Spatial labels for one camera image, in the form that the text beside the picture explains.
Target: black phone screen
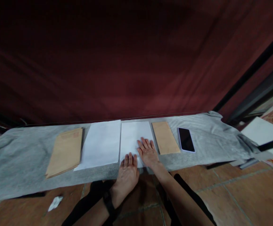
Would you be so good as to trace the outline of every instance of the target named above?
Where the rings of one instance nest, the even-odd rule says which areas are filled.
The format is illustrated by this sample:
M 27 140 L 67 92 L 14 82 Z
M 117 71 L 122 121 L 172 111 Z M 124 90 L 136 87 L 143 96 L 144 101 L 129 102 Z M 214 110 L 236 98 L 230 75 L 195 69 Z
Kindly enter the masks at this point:
M 195 152 L 190 131 L 188 129 L 178 128 L 180 146 L 182 150 Z

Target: tiled floor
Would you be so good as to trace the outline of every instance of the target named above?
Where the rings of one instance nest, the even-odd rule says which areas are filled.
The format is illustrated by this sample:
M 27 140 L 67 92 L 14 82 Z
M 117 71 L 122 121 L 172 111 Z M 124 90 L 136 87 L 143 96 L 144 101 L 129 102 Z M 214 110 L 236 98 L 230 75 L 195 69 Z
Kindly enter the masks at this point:
M 217 225 L 273 226 L 273 169 L 268 165 L 258 163 L 245 170 L 229 164 L 211 170 L 194 166 L 171 172 L 175 173 L 203 199 Z M 170 225 L 158 184 L 155 176 L 141 175 L 114 225 Z M 54 189 L 41 198 L 1 201 L 0 225 L 61 225 L 89 190 L 90 184 L 85 184 Z M 60 194 L 60 205 L 47 212 Z

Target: maroon fabric backdrop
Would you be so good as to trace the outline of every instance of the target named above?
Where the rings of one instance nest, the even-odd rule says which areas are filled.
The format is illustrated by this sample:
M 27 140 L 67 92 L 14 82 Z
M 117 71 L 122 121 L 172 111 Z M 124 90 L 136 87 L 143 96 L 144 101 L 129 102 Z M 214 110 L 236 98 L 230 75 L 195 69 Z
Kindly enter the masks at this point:
M 273 1 L 0 5 L 0 112 L 28 123 L 212 110 L 273 41 Z

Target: kraft paper envelope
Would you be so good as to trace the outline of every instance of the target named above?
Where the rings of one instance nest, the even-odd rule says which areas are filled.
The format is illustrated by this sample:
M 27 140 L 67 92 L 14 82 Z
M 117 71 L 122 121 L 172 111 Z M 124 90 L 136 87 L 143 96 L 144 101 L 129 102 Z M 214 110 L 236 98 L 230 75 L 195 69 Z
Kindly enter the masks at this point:
M 83 129 L 61 133 L 55 140 L 46 179 L 71 170 L 80 163 Z
M 180 149 L 167 122 L 153 122 L 152 126 L 160 154 L 180 152 Z

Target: table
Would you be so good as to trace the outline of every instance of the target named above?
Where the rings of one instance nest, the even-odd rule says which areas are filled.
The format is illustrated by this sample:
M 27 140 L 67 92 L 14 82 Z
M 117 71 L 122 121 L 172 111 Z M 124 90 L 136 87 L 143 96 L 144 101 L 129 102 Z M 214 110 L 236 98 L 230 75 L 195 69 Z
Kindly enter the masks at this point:
M 178 143 L 178 127 L 192 132 L 195 153 L 181 152 L 159 155 L 168 171 L 200 164 L 249 159 L 258 149 L 235 128 L 221 122 L 222 116 L 210 111 L 190 116 L 173 116 L 149 119 L 124 120 L 159 122 L 167 121 Z M 54 141 L 58 134 L 85 128 L 84 139 L 91 123 L 14 128 L 0 137 L 0 200 L 89 183 L 97 180 L 115 179 L 119 163 L 79 171 L 67 171 L 45 179 Z

